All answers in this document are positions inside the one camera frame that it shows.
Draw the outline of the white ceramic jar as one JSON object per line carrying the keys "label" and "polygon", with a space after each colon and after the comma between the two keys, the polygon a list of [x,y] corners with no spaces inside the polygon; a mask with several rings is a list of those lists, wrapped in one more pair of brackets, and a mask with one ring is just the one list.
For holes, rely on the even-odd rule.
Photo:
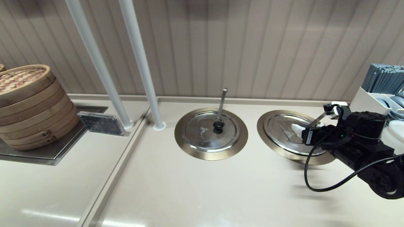
{"label": "white ceramic jar", "polygon": [[404,154],[404,121],[393,120],[383,129],[381,141],[394,149],[397,155]]}

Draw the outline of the grey chopsticks bundle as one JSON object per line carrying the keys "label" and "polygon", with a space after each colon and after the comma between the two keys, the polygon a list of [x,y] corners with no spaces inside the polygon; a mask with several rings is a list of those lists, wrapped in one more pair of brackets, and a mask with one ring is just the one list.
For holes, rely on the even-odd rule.
{"label": "grey chopsticks bundle", "polygon": [[369,93],[388,95],[404,91],[404,66],[370,64],[361,88]]}

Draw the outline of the clear acrylic sign holder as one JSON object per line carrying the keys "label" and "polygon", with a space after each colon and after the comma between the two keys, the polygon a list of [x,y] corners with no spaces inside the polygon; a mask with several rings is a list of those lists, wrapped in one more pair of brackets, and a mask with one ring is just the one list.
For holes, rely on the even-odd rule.
{"label": "clear acrylic sign holder", "polygon": [[77,113],[85,127],[94,133],[124,136],[125,129],[116,115],[80,111]]}

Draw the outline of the white utensil holder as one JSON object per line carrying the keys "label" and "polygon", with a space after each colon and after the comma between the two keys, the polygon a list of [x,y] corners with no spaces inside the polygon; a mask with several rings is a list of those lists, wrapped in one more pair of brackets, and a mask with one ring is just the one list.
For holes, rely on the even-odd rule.
{"label": "white utensil holder", "polygon": [[[404,115],[404,109],[401,108],[397,103],[393,102],[390,99],[391,96],[393,95],[369,93],[364,89],[359,88],[349,107],[352,112],[368,111],[388,115],[388,113],[393,111]],[[389,103],[390,109],[385,108],[376,100],[376,98],[385,99]]]}

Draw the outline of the stacked bamboo steamer baskets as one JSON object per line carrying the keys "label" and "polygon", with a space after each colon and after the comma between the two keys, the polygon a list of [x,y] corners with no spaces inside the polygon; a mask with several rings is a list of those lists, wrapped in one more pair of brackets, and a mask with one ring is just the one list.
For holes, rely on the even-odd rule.
{"label": "stacked bamboo steamer baskets", "polygon": [[79,122],[77,108],[47,65],[0,72],[0,140],[18,151],[51,144]]}

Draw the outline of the steel pot lid black knob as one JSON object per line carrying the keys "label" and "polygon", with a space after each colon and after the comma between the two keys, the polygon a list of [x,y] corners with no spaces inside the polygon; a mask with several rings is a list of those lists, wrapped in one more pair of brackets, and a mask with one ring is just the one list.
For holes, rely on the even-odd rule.
{"label": "steel pot lid black knob", "polygon": [[264,115],[264,132],[284,150],[308,156],[312,145],[305,145],[302,138],[292,129],[292,124],[306,128],[315,119],[303,113],[290,110],[275,110]]}
{"label": "steel pot lid black knob", "polygon": [[207,110],[186,117],[181,135],[185,142],[199,151],[219,152],[234,146],[240,136],[239,123],[232,116]]}

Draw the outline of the white metal pole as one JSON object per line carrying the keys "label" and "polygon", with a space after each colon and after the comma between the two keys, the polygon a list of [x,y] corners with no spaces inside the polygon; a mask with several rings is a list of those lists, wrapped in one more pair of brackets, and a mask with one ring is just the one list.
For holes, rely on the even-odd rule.
{"label": "white metal pole", "polygon": [[163,122],[160,114],[160,108],[153,86],[150,67],[143,45],[143,40],[140,33],[140,26],[137,20],[133,0],[119,0],[119,4],[127,29],[128,37],[134,52],[134,56],[136,58],[136,63],[140,72],[143,88],[149,102],[150,111],[154,122],[153,129],[155,131],[162,131],[167,127],[167,124]]}
{"label": "white metal pole", "polygon": [[88,20],[85,16],[85,12],[82,8],[80,0],[65,0],[65,3],[69,9],[75,26],[79,32],[79,35],[85,45],[85,48],[92,60],[92,63],[98,73],[98,76],[107,92],[107,95],[115,108],[117,115],[123,125],[124,129],[130,129],[133,127],[134,122],[130,120],[127,111],[120,99],[117,89],[114,85],[112,77],[107,69],[102,53],[96,43],[95,36],[93,35]]}

